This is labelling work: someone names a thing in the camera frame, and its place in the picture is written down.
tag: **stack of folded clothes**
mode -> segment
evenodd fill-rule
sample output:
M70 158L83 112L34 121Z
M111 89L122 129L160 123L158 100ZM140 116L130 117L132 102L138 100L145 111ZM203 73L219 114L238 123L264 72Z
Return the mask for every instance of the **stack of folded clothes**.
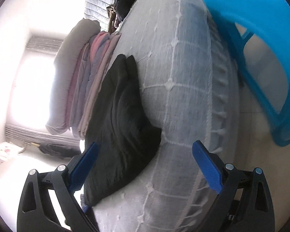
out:
M85 204L90 207L135 179L155 156L161 142L161 129L150 123L141 103L133 56L118 55L103 80L85 148L93 142L100 149L84 184Z
M121 36L100 29L97 21L81 20L58 51L46 124L53 135L72 128L76 138L85 138L97 94Z

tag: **blue plastic chair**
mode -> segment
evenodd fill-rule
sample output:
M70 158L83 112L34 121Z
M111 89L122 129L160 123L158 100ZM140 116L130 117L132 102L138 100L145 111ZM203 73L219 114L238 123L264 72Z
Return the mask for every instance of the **blue plastic chair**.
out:
M264 110L274 142L290 144L290 0L204 0L218 30L237 61L238 71ZM247 31L241 36L235 23ZM277 113L247 70L244 46L256 34L275 53L288 79L288 95Z

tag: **pink blanket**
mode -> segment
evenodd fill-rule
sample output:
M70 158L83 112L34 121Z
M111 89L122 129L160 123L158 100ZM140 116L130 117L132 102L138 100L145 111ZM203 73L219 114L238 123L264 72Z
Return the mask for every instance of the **pink blanket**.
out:
M103 78L105 76L106 70L108 68L108 64L110 62L110 59L112 57L113 51L119 41L120 35L114 35L113 38L110 40L109 47L107 51L105 52L105 55L101 61L101 64L98 68L96 77L93 81L93 84L90 88L90 92L88 95L88 98L85 103L84 113L80 120L77 132L80 136L80 138L85 138L87 127L91 118L91 112L94 106L94 103L96 101L97 95L101 89L101 84L103 81Z
M86 44L82 50L79 53L78 59L77 59L77 63L75 66L75 70L72 76L72 80L71 80L71 84L70 84L70 88L68 91L68 99L67 99L67 108L66 108L66 112L65 112L65 124L69 125L70 122L70 115L71 115L71 108L72 108L72 102L73 102L73 98L74 98L74 93L75 93L75 89L76 89L76 83L77 83L77 77L78 77L78 73L79 73L79 68L80 68L80 64L81 64L81 60L83 59L83 55L85 52L85 49L88 47L88 44Z
M72 127L72 132L75 137L78 137L77 128L84 112L87 94L89 93L89 89L94 81L100 64L100 61L92 63L90 60L96 60L99 56L102 56L102 50L99 51L100 47L109 39L109 36L110 35L106 32L99 32L89 45L88 57L86 57L86 60L83 60L81 64L79 74L82 73L82 75L77 78L78 87L76 89L77 91L75 91L71 117L69 119L70 127Z

